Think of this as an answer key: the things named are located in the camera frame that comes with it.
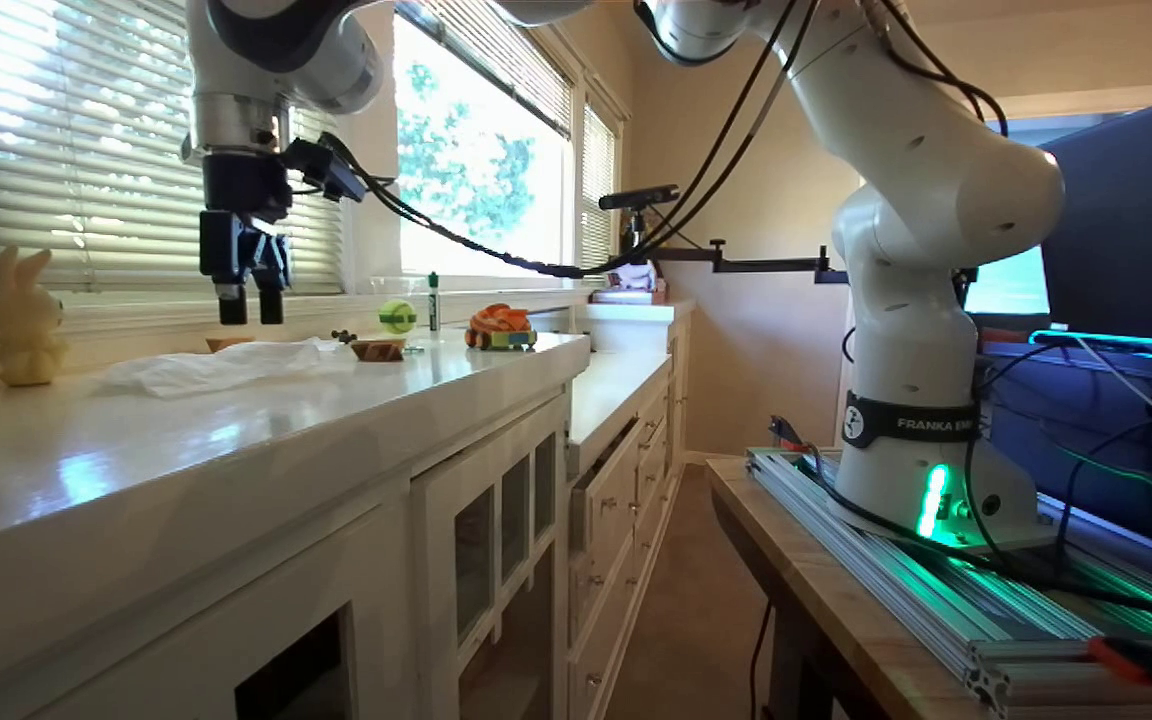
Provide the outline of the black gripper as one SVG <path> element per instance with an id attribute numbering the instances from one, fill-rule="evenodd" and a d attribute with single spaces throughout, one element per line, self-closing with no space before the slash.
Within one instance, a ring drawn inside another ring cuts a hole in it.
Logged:
<path id="1" fill-rule="evenodd" d="M 288 248 L 273 232 L 293 209 L 274 156 L 208 156 L 200 271 L 216 285 L 219 325 L 249 325 L 242 276 L 256 276 L 258 325 L 282 325 Z"/>

